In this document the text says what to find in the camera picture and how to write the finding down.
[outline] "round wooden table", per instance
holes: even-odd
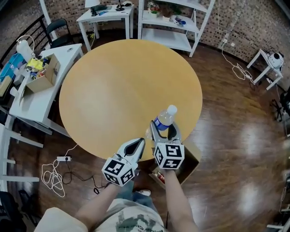
[[[71,138],[107,159],[131,139],[143,137],[150,121],[171,104],[185,140],[202,108],[202,90],[189,63],[175,51],[146,40],[127,39],[93,49],[64,79],[59,110]],[[146,140],[141,160],[153,159]]]

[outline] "water bottle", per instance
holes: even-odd
[[[154,119],[154,123],[158,130],[166,130],[174,122],[174,115],[176,112],[177,108],[174,105],[170,105],[167,110],[161,111],[161,113]],[[152,139],[150,127],[146,130],[145,135],[148,139]]]

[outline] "sneaker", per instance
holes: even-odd
[[[138,191],[140,194],[144,195],[144,196],[150,196],[151,195],[151,191],[148,189],[144,189],[144,190],[140,190]]]

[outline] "blue box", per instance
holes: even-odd
[[[25,63],[26,61],[24,60],[23,56],[19,53],[15,53],[3,67],[0,73],[0,81],[2,82],[6,76],[9,76],[13,80],[15,75],[11,65],[13,65],[15,68],[20,68]]]

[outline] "table top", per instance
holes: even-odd
[[[99,20],[99,19],[107,19],[107,18],[124,18],[126,16],[129,16],[131,11],[134,8],[134,5],[129,7],[124,7],[123,11],[116,11],[117,5],[112,5],[112,8],[110,10],[100,10],[102,11],[108,11],[107,13],[104,13],[102,15],[96,15],[92,16],[91,9],[88,9],[81,17],[77,19],[77,22],[85,22],[85,21],[93,21],[93,20]]]
[[[189,63],[175,51],[146,40],[126,39],[93,49],[65,78],[60,115],[71,138],[84,150],[107,159],[134,138],[145,137],[150,121],[176,105],[182,140],[195,127],[202,90]],[[153,159],[145,140],[141,160]]]
[[[25,78],[18,89],[19,95],[14,98],[9,113],[16,117],[43,122],[48,117],[52,102],[72,62],[81,51],[81,46],[81,44],[73,44],[43,51],[41,53],[42,55],[49,56],[54,54],[60,62],[60,69],[56,77],[55,85],[43,91],[27,95],[21,99],[26,83],[31,81],[29,73],[25,71]]]

